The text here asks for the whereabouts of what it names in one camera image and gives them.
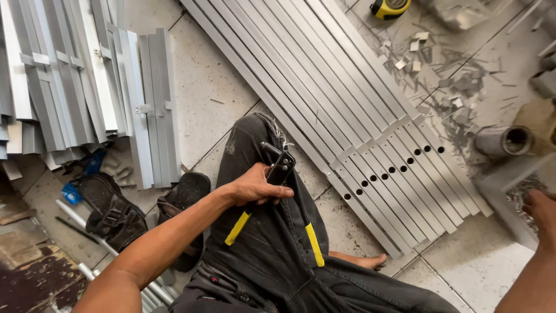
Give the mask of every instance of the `dirty floor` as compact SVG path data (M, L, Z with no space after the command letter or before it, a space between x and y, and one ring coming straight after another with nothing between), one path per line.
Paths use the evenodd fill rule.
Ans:
M432 33L444 34L440 41L450 45L451 49L492 62L496 68L501 58L505 73L498 78L504 85L515 87L503 86L486 77L486 98L477 107L480 115L476 123L480 126L508 125L521 105L538 98L527 78L538 71L535 56L552 39L544 30L530 32L535 22L533 19L526 19L511 35L505 34L505 30L523 14L522 2L511 2L500 15L479 27L448 35L449 32L433 16L427 15L418 3L413 3L395 23L382 25L369 16L372 0L336 1L373 48L386 39L400 42L422 31L424 26ZM214 187L234 121L253 112L270 112L203 30L189 15L182 14L174 0L125 0L125 9L125 27L138 34L154 33L156 27L171 27L181 161L190 170L208 175ZM455 66L437 75L429 65L424 65L419 83L408 88L406 94L422 94L412 100L417 106L434 92L440 78L458 76L461 71L462 66ZM503 100L511 96L518 98ZM428 122L446 137L444 125L437 118L432 116ZM129 151L125 143L121 145L113 157L125 163L129 160ZM357 256L382 253L374 237L340 195L330 188L323 174L303 151L296 146L292 150L297 160L296 169L325 221L331 250ZM458 157L462 167L469 168L469 162L473 161L469 154L461 153L460 146L454 147L452 154L461 154ZM53 174L40 162L25 163L26 167L20 165L24 178L16 183L16 187L30 206L38 210L37 218L54 241L74 260L91 268L106 267L112 258L102 247L54 219L55 216L67 218L54 200L60 197L63 183L71 176L62 176L60 172ZM156 213L154 206L161 190L138 192L124 188L123 192L144 212ZM75 209L87 217L88 210L83 205L77 205ZM467 218L455 233L443 235L435 242L424 242L411 254L397 260L388 260L382 273L437 292L461 312L493 312L532 254L533 251L515 243L494 216L477 215ZM176 288L182 288L189 276L190 273L178 275Z

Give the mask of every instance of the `bare foot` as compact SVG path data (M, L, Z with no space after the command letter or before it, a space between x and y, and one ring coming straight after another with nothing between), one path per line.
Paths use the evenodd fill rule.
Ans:
M341 252L329 251L328 255L368 269L373 268L377 272L386 266L386 255L384 253L377 257L355 257Z

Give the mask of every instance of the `hand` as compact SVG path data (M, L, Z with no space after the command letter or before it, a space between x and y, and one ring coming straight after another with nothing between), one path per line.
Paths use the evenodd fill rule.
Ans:
M531 190L523 210L529 213L539 227L539 249L556 251L556 201L539 190Z
M257 205L261 205L271 198L274 198L274 205L276 205L281 198L293 197L294 191L291 188L274 186L266 182L266 176L271 168L258 162L238 179L224 185L230 189L233 205L240 207L252 201L257 201Z

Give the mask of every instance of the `yellow tape measure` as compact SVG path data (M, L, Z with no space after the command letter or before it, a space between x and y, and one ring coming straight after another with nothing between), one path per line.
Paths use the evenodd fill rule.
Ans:
M408 9L411 0L376 0L371 5L371 13L385 20L397 19Z

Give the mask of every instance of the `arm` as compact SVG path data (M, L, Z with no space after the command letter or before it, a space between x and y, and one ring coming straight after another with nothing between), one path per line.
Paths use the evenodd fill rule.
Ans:
M531 191L528 208L539 227L539 246L496 308L497 313L556 311L556 202Z
M222 212L271 197L291 198L293 190L266 183L270 167L255 164L232 183L221 186L164 224L136 239L91 282L75 313L141 312L140 292L156 279Z

